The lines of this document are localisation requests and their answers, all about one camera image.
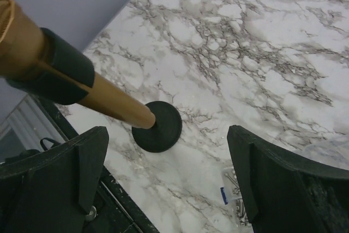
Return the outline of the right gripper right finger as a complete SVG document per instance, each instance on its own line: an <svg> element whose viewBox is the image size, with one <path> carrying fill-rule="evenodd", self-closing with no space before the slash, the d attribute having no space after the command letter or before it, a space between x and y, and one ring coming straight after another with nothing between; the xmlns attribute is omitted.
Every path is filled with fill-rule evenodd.
<svg viewBox="0 0 349 233"><path fill-rule="evenodd" d="M227 134L254 232L348 232L348 171L274 145L241 126Z"/></svg>

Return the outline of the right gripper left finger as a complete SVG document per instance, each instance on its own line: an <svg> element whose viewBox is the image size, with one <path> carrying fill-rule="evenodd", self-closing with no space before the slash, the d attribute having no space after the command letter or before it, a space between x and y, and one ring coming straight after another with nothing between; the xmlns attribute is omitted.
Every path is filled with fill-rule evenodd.
<svg viewBox="0 0 349 233"><path fill-rule="evenodd" d="M91 211L109 135L94 127L1 165L1 232L81 232Z"/></svg>

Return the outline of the black round-base clip stand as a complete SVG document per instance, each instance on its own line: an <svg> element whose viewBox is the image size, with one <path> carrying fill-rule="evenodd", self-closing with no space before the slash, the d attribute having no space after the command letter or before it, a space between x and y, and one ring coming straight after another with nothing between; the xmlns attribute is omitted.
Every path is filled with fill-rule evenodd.
<svg viewBox="0 0 349 233"><path fill-rule="evenodd" d="M142 149L160 153L170 149L182 132L182 120L178 110L164 101L153 101L145 105L155 116L155 124L149 129L132 126L132 135Z"/></svg>

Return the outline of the gold microphone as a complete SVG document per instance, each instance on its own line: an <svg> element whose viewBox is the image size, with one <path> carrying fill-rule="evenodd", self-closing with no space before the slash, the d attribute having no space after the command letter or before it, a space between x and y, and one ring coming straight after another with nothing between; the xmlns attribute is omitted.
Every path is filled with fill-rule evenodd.
<svg viewBox="0 0 349 233"><path fill-rule="evenodd" d="M37 26L14 0L1 0L1 77L61 105L78 103L137 128L155 124L148 107L96 73L67 41Z"/></svg>

